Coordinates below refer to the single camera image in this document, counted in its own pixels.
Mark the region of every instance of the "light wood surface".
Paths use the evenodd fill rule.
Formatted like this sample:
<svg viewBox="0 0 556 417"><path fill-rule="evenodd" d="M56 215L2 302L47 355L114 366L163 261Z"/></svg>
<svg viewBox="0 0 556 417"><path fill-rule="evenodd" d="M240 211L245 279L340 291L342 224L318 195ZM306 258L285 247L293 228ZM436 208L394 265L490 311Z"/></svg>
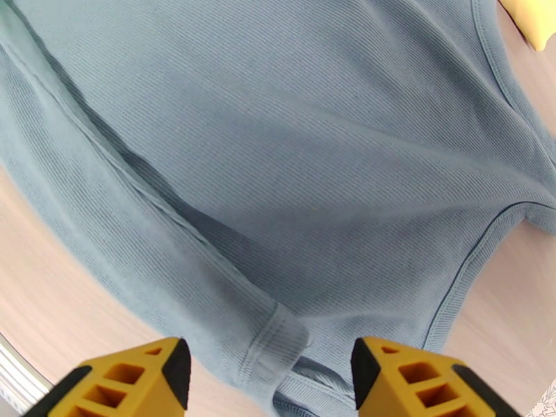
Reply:
<svg viewBox="0 0 556 417"><path fill-rule="evenodd" d="M543 53L500 8L514 71L556 133L556 40ZM556 377L556 238L519 225L477 279L445 352L525 414ZM0 171L0 332L47 379L84 359L158 338L100 287ZM191 417L262 414L194 362Z"/></svg>

